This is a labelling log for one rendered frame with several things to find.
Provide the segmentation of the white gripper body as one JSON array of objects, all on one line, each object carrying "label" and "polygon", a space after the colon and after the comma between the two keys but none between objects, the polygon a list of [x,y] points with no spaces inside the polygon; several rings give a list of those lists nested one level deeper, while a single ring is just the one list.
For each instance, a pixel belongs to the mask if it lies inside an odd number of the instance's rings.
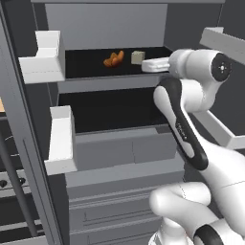
[{"label": "white gripper body", "polygon": [[152,58],[142,62],[142,71],[145,73],[161,73],[166,72],[169,68],[168,58]]}]

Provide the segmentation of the beige tofu cube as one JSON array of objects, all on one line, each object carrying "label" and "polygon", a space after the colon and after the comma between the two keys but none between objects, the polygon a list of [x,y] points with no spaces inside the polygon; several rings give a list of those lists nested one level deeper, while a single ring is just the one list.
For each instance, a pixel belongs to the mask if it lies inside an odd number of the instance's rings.
[{"label": "beige tofu cube", "polygon": [[134,51],[131,54],[131,63],[141,65],[143,60],[145,59],[145,52],[143,51]]}]

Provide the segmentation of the orange hotdog bun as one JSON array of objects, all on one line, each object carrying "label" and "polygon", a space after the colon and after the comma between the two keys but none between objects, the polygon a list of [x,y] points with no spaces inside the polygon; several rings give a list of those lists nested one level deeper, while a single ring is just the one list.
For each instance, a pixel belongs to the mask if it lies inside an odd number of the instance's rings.
[{"label": "orange hotdog bun", "polygon": [[105,67],[117,67],[123,62],[124,51],[119,51],[117,54],[113,52],[111,56],[103,61]]}]

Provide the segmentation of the black fridge shelf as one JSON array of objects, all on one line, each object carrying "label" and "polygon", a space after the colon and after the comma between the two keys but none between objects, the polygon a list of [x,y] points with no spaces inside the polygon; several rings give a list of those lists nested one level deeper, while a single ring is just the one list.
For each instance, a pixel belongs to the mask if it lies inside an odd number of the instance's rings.
[{"label": "black fridge shelf", "polygon": [[153,101],[153,87],[59,95],[70,105],[78,134],[166,124]]},{"label": "black fridge shelf", "polygon": [[[119,51],[124,52],[122,63],[115,68],[106,67],[103,61]],[[67,51],[66,79],[57,84],[58,92],[65,94],[154,87],[162,73],[143,73],[140,65],[131,63],[133,51],[144,51],[146,59],[171,54],[167,47]]]}]

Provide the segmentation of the grey fridge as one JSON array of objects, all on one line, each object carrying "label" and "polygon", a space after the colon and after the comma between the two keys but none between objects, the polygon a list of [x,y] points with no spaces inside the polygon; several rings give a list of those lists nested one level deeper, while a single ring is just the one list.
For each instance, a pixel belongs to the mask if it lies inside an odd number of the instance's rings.
[{"label": "grey fridge", "polygon": [[[196,49],[203,29],[219,21],[225,0],[32,0],[34,20],[40,31],[60,31],[66,52],[73,50],[167,47]],[[48,104],[59,105],[57,84],[38,84],[46,89]],[[107,131],[166,126],[152,125]],[[130,189],[156,189],[179,182],[184,162],[175,152],[172,159],[77,170],[59,174],[65,184],[51,184],[63,228],[69,230],[71,199]]]}]

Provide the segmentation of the white door bin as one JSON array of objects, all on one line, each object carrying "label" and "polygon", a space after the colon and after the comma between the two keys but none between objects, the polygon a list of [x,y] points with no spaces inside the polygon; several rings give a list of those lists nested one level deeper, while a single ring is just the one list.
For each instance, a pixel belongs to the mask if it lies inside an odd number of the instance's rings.
[{"label": "white door bin", "polygon": [[245,149],[245,133],[235,135],[223,122],[208,110],[192,114],[200,134],[207,140],[228,149]]},{"label": "white door bin", "polygon": [[47,173],[57,175],[78,170],[74,116],[70,105],[51,107],[52,125]]},{"label": "white door bin", "polygon": [[200,44],[224,53],[245,65],[245,40],[223,33],[223,27],[207,27],[202,32]]},{"label": "white door bin", "polygon": [[26,84],[65,80],[65,48],[60,31],[36,31],[35,56],[20,57]]}]

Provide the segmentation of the grey fridge door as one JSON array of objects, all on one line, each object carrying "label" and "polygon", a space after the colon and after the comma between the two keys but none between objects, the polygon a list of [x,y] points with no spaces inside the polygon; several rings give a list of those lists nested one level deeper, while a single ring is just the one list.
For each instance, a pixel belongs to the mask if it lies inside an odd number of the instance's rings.
[{"label": "grey fridge door", "polygon": [[[245,40],[245,0],[226,0],[217,27],[223,33]],[[232,59],[233,71],[210,110],[235,135],[245,133],[245,65]]]},{"label": "grey fridge door", "polygon": [[21,56],[34,56],[35,40],[31,0],[0,0],[0,78],[3,103],[20,154],[45,235],[51,245],[69,245],[69,230],[59,222],[55,190],[51,184],[64,185],[64,177],[47,174],[51,113],[46,89],[27,87],[20,63]]}]

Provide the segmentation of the grey crisper drawer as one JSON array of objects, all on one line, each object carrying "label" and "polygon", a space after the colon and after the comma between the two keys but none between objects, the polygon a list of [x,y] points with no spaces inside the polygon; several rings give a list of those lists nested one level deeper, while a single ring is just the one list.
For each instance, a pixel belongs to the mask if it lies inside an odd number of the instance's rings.
[{"label": "grey crisper drawer", "polygon": [[166,126],[76,136],[78,169],[172,159],[176,142]]}]

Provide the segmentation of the grey freezer drawer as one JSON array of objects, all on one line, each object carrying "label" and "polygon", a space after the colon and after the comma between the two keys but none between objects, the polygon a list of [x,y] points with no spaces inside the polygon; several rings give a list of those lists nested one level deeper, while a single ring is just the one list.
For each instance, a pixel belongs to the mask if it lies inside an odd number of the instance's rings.
[{"label": "grey freezer drawer", "polygon": [[148,218],[70,233],[70,245],[147,245],[161,220]]},{"label": "grey freezer drawer", "polygon": [[150,187],[71,199],[70,231],[153,217],[148,201],[152,191]]}]

